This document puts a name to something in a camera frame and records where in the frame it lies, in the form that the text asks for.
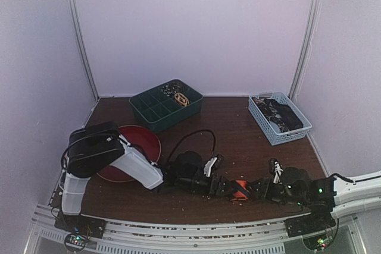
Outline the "orange navy striped tie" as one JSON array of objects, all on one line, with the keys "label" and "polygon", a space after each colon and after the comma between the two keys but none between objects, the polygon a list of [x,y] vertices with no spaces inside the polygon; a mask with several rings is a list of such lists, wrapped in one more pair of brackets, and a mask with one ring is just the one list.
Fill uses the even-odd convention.
[{"label": "orange navy striped tie", "polygon": [[245,180],[230,181],[232,193],[229,196],[231,202],[244,202],[251,200],[251,193],[248,189],[248,182]]}]

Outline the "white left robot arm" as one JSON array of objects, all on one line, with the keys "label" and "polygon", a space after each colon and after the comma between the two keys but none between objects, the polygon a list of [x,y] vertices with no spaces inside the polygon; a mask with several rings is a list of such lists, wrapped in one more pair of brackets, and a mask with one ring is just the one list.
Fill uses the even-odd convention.
[{"label": "white left robot arm", "polygon": [[223,157],[211,155],[204,161],[200,154],[187,150],[162,165],[150,160],[145,149],[122,135],[118,125],[109,121],[75,130],[61,155],[64,182],[60,205],[63,224],[79,233],[85,226],[80,215],[82,200],[90,178],[107,167],[131,176],[148,190],[177,187],[191,193],[228,196],[234,187],[226,177],[215,174]]}]

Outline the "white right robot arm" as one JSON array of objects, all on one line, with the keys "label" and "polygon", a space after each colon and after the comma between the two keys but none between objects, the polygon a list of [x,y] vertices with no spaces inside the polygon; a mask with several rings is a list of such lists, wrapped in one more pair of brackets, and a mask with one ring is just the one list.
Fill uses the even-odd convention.
[{"label": "white right robot arm", "polygon": [[289,167],[277,183],[262,178],[246,187],[253,199],[309,209],[311,214],[306,216],[305,226],[311,231],[325,225],[328,214],[337,219],[380,207],[380,171],[351,178],[334,173],[313,180],[306,170]]}]

